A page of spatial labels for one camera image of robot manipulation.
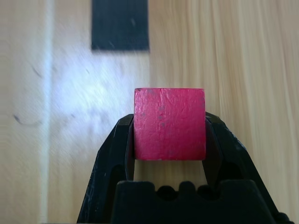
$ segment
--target red cube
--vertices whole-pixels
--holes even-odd
[[[203,89],[135,89],[135,158],[204,160],[205,119]]]

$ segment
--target black square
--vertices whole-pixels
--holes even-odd
[[[147,0],[93,0],[92,50],[149,50]]]

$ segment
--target wood grain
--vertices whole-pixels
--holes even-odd
[[[92,53],[90,9],[0,2],[1,220],[76,222],[95,155],[133,112],[134,88],[196,87],[298,223],[299,1],[149,0],[150,53]],[[196,161],[137,161],[135,179],[205,183]]]

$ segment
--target wooden block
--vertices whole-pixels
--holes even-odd
[[[203,89],[135,89],[134,106],[136,159],[205,159]]]

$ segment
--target wooden table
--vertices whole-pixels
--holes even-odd
[[[3,220],[76,222],[134,88],[197,87],[299,222],[299,1],[149,0],[150,53],[91,52],[90,11],[89,0],[0,3]],[[196,161],[137,161],[135,179],[205,183]]]

